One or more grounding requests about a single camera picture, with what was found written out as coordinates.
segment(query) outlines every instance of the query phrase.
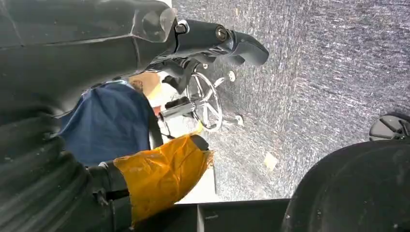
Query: chair caster wheel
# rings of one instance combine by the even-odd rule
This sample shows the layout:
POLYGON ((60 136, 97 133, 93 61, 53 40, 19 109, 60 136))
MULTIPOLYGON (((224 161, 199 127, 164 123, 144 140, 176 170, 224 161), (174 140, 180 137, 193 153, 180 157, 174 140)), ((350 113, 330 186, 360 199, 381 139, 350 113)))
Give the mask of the chair caster wheel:
POLYGON ((235 75, 235 73, 234 73, 233 71, 229 71, 228 77, 229 77, 229 80, 230 80, 231 82, 234 82, 234 81, 236 80, 236 75, 235 75))
POLYGON ((370 128, 369 140, 408 139, 410 118, 401 114, 387 114, 376 120, 370 128))
POLYGON ((235 115, 235 119, 238 121, 239 126, 244 126, 243 117, 241 115, 235 115))

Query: gray carpet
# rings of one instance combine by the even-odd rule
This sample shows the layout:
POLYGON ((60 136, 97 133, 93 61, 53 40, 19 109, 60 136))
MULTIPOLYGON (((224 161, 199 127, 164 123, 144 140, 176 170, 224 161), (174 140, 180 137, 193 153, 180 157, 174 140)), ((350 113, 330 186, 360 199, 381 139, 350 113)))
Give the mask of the gray carpet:
POLYGON ((208 134, 217 193, 224 200, 290 197, 320 158, 367 140, 371 123, 410 114, 410 2, 347 0, 175 0, 179 19, 217 22, 258 38, 262 67, 220 60, 216 79, 229 115, 245 127, 208 134), (278 164, 270 171, 267 153, 278 164))

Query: screw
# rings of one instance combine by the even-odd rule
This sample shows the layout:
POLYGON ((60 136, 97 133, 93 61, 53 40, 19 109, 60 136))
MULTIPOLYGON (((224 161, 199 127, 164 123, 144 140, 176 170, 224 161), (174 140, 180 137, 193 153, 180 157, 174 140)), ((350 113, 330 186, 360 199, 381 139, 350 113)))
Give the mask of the screw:
POLYGON ((228 32, 221 25, 217 26, 215 33, 216 33, 217 39, 219 39, 221 42, 225 41, 228 38, 228 32))
POLYGON ((178 24, 175 26, 175 32, 177 34, 184 34, 187 32, 187 28, 183 24, 178 24))

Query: blue cloth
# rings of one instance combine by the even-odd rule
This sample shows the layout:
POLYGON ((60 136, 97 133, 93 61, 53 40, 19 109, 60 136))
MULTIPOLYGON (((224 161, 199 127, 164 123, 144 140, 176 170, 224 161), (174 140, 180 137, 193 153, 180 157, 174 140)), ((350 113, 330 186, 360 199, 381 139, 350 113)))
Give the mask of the blue cloth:
POLYGON ((149 150, 146 97, 133 88, 109 83, 85 93, 61 118, 65 149, 86 166, 149 150))

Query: orange plastic bag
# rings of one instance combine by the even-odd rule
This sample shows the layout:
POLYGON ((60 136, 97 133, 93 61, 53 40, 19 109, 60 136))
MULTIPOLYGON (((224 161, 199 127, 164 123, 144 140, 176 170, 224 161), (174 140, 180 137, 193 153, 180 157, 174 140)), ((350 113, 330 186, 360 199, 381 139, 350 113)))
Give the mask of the orange plastic bag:
POLYGON ((190 135, 171 140, 151 151, 114 160, 127 182, 132 225, 181 200, 198 183, 210 160, 190 135))

